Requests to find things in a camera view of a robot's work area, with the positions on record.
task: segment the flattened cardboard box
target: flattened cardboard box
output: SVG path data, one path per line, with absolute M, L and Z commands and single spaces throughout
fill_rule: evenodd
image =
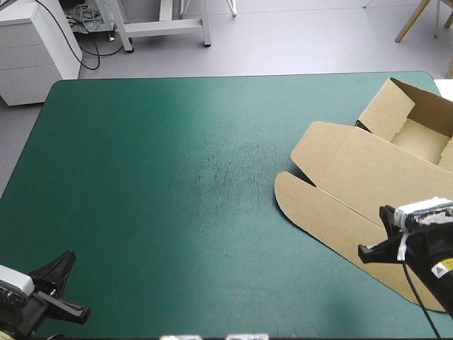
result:
M 389 79 L 355 127 L 311 124 L 291 158 L 316 187 L 282 172 L 275 196 L 294 224 L 416 303 L 401 265 L 364 265 L 357 246 L 386 239 L 381 205 L 453 198 L 452 136 L 451 101 Z M 412 277 L 426 307 L 443 311 Z

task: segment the warning label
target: warning label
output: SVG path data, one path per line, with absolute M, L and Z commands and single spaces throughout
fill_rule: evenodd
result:
M 443 275 L 445 275 L 452 269 L 453 269 L 453 259 L 445 259 L 445 260 L 442 260 L 441 262 L 435 264 L 431 268 L 431 271 L 436 276 L 436 278 L 441 278 L 441 277 L 443 277 Z

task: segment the cabinet drawer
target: cabinet drawer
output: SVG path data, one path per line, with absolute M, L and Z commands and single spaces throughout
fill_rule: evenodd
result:
M 53 63 L 44 45 L 0 48 L 0 69 L 45 66 Z
M 0 70 L 0 96 L 8 105 L 42 103 L 62 78 L 55 65 Z
M 41 37 L 32 23 L 0 27 L 0 48 L 41 44 Z

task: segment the white cabinet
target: white cabinet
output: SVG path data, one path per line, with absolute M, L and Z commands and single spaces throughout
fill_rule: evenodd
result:
M 58 0 L 41 0 L 54 14 L 81 60 L 82 53 Z M 52 85 L 77 79 L 80 64 L 50 14 L 19 0 L 0 11 L 0 96 L 8 105 L 41 103 Z

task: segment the yellow warning sticker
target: yellow warning sticker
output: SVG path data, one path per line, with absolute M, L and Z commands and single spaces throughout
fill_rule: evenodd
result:
M 443 277 L 443 275 L 445 275 L 452 269 L 453 269 L 453 259 L 450 258 L 450 259 L 442 260 L 441 262 L 435 264 L 431 268 L 431 271 L 436 276 L 436 278 L 441 278 L 441 277 Z
M 14 340 L 14 339 L 11 338 L 7 333 L 3 333 L 2 331 L 0 331 L 0 340 Z

